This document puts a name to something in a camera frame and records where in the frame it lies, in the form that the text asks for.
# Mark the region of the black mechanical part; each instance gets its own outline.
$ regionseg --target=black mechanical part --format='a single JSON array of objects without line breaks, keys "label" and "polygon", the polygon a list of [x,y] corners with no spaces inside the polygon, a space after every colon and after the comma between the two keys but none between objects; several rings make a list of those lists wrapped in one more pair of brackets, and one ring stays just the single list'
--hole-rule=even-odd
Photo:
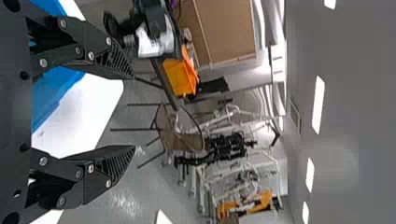
[{"label": "black mechanical part", "polygon": [[29,0],[0,1],[0,33],[0,223],[30,223],[114,187],[135,151],[112,146],[56,159],[31,148],[34,80],[58,65],[116,79],[133,78],[133,69],[107,34],[85,21],[52,17]]},{"label": "black mechanical part", "polygon": [[208,153],[201,158],[175,157],[174,165],[177,168],[180,164],[199,166],[201,164],[211,164],[216,161],[232,161],[237,158],[243,158],[247,155],[248,146],[254,146],[257,142],[245,142],[241,133],[232,133],[231,135],[219,135],[217,137],[206,138],[206,145],[209,146]]},{"label": "black mechanical part", "polygon": [[105,32],[77,18],[52,17],[31,5],[26,18],[33,76],[56,66],[84,71],[107,79],[133,79],[134,69],[124,50]]}]

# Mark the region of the black metal rod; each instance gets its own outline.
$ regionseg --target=black metal rod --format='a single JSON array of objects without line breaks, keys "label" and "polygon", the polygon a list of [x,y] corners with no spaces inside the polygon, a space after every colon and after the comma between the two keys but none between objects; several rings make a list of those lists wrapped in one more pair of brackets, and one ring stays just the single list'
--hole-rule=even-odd
[{"label": "black metal rod", "polygon": [[150,128],[115,128],[110,129],[111,132],[152,132],[163,131],[163,129],[150,129]]},{"label": "black metal rod", "polygon": [[147,80],[145,80],[145,79],[143,79],[143,78],[141,78],[141,77],[135,77],[134,79],[135,79],[136,81],[145,83],[145,84],[147,84],[147,85],[149,85],[149,86],[152,86],[152,87],[158,88],[158,89],[160,89],[160,90],[163,90],[163,87],[162,87],[162,86],[160,86],[160,85],[158,85],[158,84],[156,84],[156,83],[147,81]]},{"label": "black metal rod", "polygon": [[152,139],[151,141],[147,142],[146,143],[146,147],[151,146],[153,143],[157,142],[159,139],[160,139],[160,136],[158,136],[158,137]]},{"label": "black metal rod", "polygon": [[137,166],[137,169],[140,169],[142,167],[144,167],[145,165],[151,163],[152,161],[155,161],[157,158],[161,157],[161,155],[165,154],[166,150],[165,148],[163,149],[162,152],[160,152],[159,154],[155,155],[154,157],[152,157],[151,159],[149,159],[148,161],[143,162],[142,164]]},{"label": "black metal rod", "polygon": [[155,103],[149,103],[149,104],[128,104],[127,106],[159,106],[161,104],[155,104]]},{"label": "black metal rod", "polygon": [[154,119],[152,120],[151,124],[149,125],[150,129],[152,129],[154,127],[155,119],[156,119],[156,117],[154,117]]}]

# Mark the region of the chair leg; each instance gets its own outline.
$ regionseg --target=chair leg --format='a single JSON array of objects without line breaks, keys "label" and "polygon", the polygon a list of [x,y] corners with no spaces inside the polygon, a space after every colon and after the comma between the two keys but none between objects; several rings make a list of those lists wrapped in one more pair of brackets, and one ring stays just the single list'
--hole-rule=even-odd
[{"label": "chair leg", "polygon": [[157,142],[159,139],[160,139],[160,136],[158,136],[158,137],[152,139],[151,141],[147,142],[146,143],[146,147],[151,146],[153,143]]},{"label": "chair leg", "polygon": [[164,148],[162,152],[158,153],[157,155],[155,155],[151,159],[148,159],[147,161],[141,163],[140,165],[137,165],[137,169],[140,169],[140,168],[146,166],[147,164],[151,163],[152,161],[155,161],[157,158],[161,157],[161,155],[165,154],[165,152],[166,152],[166,150]]},{"label": "chair leg", "polygon": [[163,129],[150,129],[150,128],[112,128],[111,132],[158,132],[163,131]]}]

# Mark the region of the metal frame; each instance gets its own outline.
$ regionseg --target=metal frame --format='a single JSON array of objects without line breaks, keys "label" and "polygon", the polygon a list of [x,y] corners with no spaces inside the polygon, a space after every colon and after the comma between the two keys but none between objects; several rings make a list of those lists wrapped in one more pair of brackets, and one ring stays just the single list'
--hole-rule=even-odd
[{"label": "metal frame", "polygon": [[115,39],[86,21],[53,17],[29,0],[0,2],[0,33],[0,222],[29,223],[114,187],[135,151],[111,146],[59,160],[31,148],[33,83],[58,65],[109,79],[133,79],[134,73]]},{"label": "metal frame", "polygon": [[[162,104],[128,104],[127,106],[161,106]],[[152,122],[148,128],[110,128],[111,132],[158,132],[161,131],[162,129],[154,128],[155,125],[155,119],[157,118],[157,113],[154,115],[154,118],[152,119]],[[150,140],[145,144],[146,147],[151,146],[155,142],[160,140],[160,136],[158,135],[154,139]],[[147,161],[142,162],[141,164],[137,165],[137,169],[141,169],[147,164],[155,161],[157,158],[161,157],[163,154],[166,153],[166,149],[163,147],[163,151],[160,153],[156,154],[155,156],[151,157]]]}]

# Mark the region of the air vent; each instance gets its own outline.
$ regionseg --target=air vent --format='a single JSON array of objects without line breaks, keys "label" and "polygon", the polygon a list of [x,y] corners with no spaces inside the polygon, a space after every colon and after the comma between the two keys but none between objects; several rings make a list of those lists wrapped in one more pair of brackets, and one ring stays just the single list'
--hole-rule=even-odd
[{"label": "air vent", "polygon": [[301,126],[302,126],[303,121],[302,121],[302,118],[300,115],[300,111],[298,110],[298,107],[295,104],[292,97],[290,97],[290,99],[289,99],[289,109],[290,109],[291,121],[293,121],[298,134],[301,135],[301,129],[302,129]]}]

